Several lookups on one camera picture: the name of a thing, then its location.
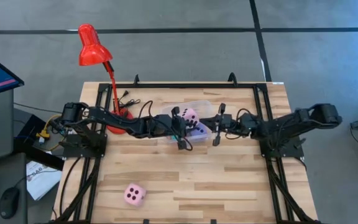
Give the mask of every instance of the wooden table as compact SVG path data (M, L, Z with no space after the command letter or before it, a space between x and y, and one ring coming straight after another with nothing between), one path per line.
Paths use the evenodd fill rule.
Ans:
M94 105L98 85L99 82L84 83L80 101ZM267 83L267 87L273 116L291 113L284 85ZM128 90L130 94L125 100L142 101L130 107L133 114L139 114L148 100L154 101L153 115L159 114L164 106L196 100L210 101L214 111L225 103L226 113L236 114L241 108L257 113L254 94L246 88ZM118 89L118 95L124 91ZM117 136L107 132L108 146L101 161L92 223L142 223L145 218L151 223L209 223L210 219L217 219L218 223L275 222L265 159L260 155L257 141L223 137L218 147L213 147L210 140L195 144L189 152L179 151L176 144L169 144L164 138L135 139L127 134ZM74 160L65 162L54 206L58 213L62 183ZM290 193L306 214L317 219L305 168L292 158L284 158L283 163ZM63 209L78 192L82 168L83 159L68 179ZM124 189L131 182L147 189L140 208L128 205L123 199ZM279 197L286 219L280 193ZM87 203L88 195L85 195L81 218L85 218Z

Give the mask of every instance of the paper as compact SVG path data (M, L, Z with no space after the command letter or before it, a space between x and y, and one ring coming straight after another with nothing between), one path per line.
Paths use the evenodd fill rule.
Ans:
M48 193L50 189L52 189L53 186L55 186L60 181L60 177L62 176L61 171L55 170L34 161L31 161L27 164L26 170L27 191L30 193L34 200L40 200L46 193Z

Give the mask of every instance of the clear plastic bin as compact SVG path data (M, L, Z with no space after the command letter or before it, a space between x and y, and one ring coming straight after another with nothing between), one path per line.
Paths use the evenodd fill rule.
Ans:
M186 108L193 109L197 113L199 119L210 118L215 116L215 113L212 110L212 104L208 100L191 101L187 103L178 103L178 104L169 105L164 107L161 110L161 113L168 114L169 116L171 116L171 110L176 106L179 107L180 113ZM207 128L207 133L205 134L198 135L198 136L187 136L186 138L187 140L189 140L189 142L200 142L200 141L205 141L211 138L212 136L213 136L212 131ZM167 141L177 142L177 140L173 136L168 137Z

